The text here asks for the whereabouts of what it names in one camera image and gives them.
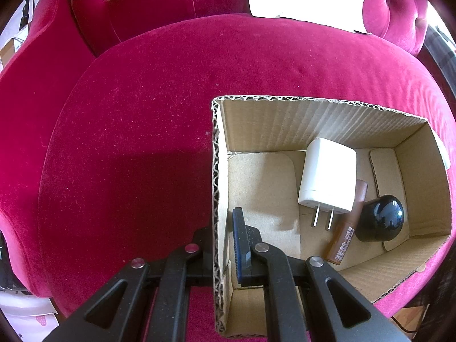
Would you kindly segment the white USB wall charger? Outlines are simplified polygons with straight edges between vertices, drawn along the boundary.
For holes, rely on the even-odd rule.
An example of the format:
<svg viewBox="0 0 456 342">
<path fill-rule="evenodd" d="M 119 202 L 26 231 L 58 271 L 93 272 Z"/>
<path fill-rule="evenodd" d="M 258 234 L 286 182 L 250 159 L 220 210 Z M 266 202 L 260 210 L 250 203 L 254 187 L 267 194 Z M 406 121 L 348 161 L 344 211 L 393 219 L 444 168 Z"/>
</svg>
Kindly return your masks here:
<svg viewBox="0 0 456 342">
<path fill-rule="evenodd" d="M 327 229 L 335 215 L 352 211 L 356 170 L 356 152 L 351 147 L 320 137 L 308 145 L 298 203 L 315 210 L 313 227 L 322 211 L 329 213 Z"/>
</svg>

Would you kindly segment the brown cosmetic tube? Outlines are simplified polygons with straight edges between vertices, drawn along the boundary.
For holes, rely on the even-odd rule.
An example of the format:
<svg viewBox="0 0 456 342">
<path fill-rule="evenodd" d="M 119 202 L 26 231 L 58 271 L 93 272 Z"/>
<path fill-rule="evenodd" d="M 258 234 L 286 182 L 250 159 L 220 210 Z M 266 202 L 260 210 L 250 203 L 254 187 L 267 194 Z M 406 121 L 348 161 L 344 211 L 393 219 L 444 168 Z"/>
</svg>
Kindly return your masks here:
<svg viewBox="0 0 456 342">
<path fill-rule="evenodd" d="M 347 253 L 349 245 L 355 235 L 355 229 L 358 225 L 368 184 L 364 180 L 357 179 L 355 182 L 355 199 L 352 211 L 342 214 L 335 227 L 331 242 L 325 253 L 325 260 L 335 265 L 340 265 Z"/>
</svg>

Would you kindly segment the glossy black round device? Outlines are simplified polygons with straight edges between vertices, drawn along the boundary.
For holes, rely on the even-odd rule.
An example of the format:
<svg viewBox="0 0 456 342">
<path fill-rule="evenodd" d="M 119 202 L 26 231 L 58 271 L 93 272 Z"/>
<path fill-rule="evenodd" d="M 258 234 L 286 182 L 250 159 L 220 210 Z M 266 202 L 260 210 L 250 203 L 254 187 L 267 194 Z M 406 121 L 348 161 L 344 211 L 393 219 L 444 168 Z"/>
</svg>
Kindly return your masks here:
<svg viewBox="0 0 456 342">
<path fill-rule="evenodd" d="M 404 226 L 405 212 L 400 200 L 382 195 L 363 205 L 355 235 L 361 242 L 389 242 Z"/>
</svg>

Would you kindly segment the brown cardboard box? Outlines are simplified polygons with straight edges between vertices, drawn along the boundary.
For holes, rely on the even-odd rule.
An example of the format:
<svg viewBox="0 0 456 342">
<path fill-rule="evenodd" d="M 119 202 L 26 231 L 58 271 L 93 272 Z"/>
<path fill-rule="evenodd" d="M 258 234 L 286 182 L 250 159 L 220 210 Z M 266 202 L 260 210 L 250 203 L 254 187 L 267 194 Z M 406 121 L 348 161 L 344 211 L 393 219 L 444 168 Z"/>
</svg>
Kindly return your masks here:
<svg viewBox="0 0 456 342">
<path fill-rule="evenodd" d="M 405 222 L 390 242 L 353 240 L 337 270 L 385 314 L 424 285 L 455 226 L 455 119 L 446 105 L 395 110 L 308 97 L 226 96 L 213 111 L 213 279 L 216 330 L 266 333 L 259 287 L 237 283 L 231 212 L 287 255 L 323 254 L 331 233 L 299 205 L 305 150 L 316 138 L 351 147 L 366 197 L 391 194 Z"/>
</svg>

